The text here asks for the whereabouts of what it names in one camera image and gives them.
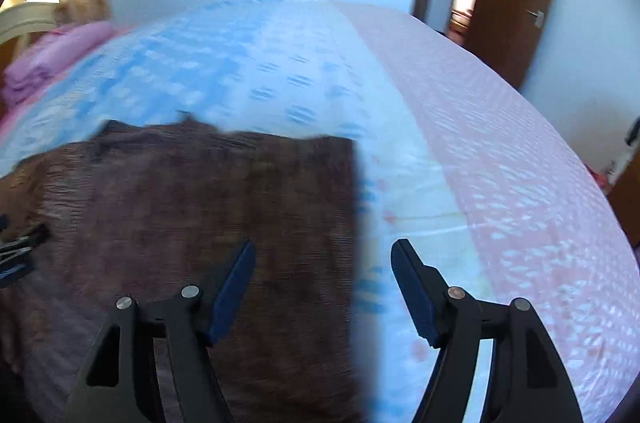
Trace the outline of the brown striped knit sweater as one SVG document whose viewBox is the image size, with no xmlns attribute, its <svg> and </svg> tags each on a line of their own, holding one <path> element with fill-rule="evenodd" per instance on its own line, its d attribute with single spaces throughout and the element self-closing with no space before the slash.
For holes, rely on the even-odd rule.
<svg viewBox="0 0 640 423">
<path fill-rule="evenodd" d="M 1 359 L 34 418 L 62 420 L 119 295 L 167 299 L 244 241 L 256 267 L 210 352 L 239 422 L 360 422 L 350 359 L 355 149 L 340 137 L 224 133 L 193 119 L 98 134 L 1 180 L 4 239 L 46 225 L 35 268 L 1 293 Z"/>
</svg>

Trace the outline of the pink bed sheet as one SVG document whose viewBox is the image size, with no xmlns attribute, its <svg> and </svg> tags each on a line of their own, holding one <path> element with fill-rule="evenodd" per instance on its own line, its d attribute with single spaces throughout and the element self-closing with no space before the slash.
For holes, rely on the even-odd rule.
<svg viewBox="0 0 640 423">
<path fill-rule="evenodd" d="M 477 57 L 397 10 L 346 4 L 343 13 L 433 149 L 495 295 L 534 303 L 584 419 L 608 420 L 639 373 L 639 269 L 603 192 Z"/>
</svg>

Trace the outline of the blue polka-dot bed blanket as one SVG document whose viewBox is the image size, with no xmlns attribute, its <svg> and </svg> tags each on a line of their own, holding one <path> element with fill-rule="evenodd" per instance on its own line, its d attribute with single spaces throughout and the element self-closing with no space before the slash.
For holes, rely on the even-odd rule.
<svg viewBox="0 0 640 423">
<path fill-rule="evenodd" d="M 191 10 L 103 44 L 23 108 L 1 169 L 79 142 L 108 120 L 165 124 L 189 112 L 224 131 L 333 135 L 357 149 L 356 364 L 375 422 L 407 422 L 435 355 L 390 270 L 411 241 L 450 281 L 491 297 L 442 157 L 451 96 L 434 90 L 454 44 L 397 10 L 255 0 Z"/>
</svg>

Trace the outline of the cream wooden headboard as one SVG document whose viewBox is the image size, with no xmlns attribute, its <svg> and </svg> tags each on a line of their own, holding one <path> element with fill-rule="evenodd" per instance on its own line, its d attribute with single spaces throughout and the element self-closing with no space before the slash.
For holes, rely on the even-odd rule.
<svg viewBox="0 0 640 423">
<path fill-rule="evenodd" d="M 27 2 L 0 13 L 0 43 L 31 33 L 51 31 L 66 18 L 61 6 L 54 3 Z"/>
</svg>

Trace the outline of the folded pink quilt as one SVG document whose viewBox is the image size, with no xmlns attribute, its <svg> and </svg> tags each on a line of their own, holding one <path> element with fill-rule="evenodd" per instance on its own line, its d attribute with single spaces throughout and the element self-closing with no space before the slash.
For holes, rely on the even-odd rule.
<svg viewBox="0 0 640 423">
<path fill-rule="evenodd" d="M 17 107 L 115 34 L 109 21 L 95 21 L 66 24 L 43 35 L 4 69 L 6 108 Z"/>
</svg>

